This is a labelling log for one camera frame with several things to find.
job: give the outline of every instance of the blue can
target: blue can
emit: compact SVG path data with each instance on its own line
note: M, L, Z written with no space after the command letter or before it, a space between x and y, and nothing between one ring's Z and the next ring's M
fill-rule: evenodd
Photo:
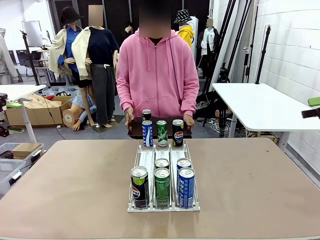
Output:
M180 208L188 209L194 205L195 171L183 167L179 171L179 204Z
M176 192L179 193L179 170L182 168L191 168L191 160L188 158L180 158L176 161Z
M152 132L152 121L142 122L142 136L143 145L145 147L152 147L154 145L154 136Z

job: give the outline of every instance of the black shorts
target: black shorts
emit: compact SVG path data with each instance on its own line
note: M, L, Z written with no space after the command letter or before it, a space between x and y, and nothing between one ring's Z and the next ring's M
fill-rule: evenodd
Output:
M79 73L76 72L75 70L72 70L72 76L74 78L74 83L81 89L86 88L89 85L92 85L92 80L91 79L84 79L84 80L80 80L80 76Z

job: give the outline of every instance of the brown table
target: brown table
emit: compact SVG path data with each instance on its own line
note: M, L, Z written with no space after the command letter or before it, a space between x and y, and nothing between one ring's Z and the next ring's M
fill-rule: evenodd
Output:
M158 132L157 132L157 121L159 120L164 120L166 121L166 125L168 128L168 138L172 139L172 122L175 119L179 119L177 117L167 117L167 118L159 118L159 117L153 117L152 118L152 135L153 139L157 139L158 137ZM142 135L142 122L143 119L142 117L136 117L132 122L132 130L128 130L128 136L133 138L133 139L143 139ZM183 125L183 138L184 139L191 139L192 138L192 133L191 130L188 129L188 126L186 123Z
M57 142L0 200L0 236L320 236L320 191L269 139L189 139L199 212L128 213L137 140Z

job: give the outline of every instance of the pink hoodie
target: pink hoodie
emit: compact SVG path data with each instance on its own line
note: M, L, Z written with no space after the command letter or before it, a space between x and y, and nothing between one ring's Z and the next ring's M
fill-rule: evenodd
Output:
M174 30L156 46L149 38L139 37L139 29L129 36L120 48L116 82L120 107L132 107L135 117L141 117L144 109L162 118L192 116L196 111L195 60Z

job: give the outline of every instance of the gray hoodie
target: gray hoodie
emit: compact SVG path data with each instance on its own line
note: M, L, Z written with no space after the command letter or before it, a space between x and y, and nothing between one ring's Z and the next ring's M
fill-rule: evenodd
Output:
M11 73L12 77L15 78L18 74L4 39L5 34L6 30L0 28L0 73Z

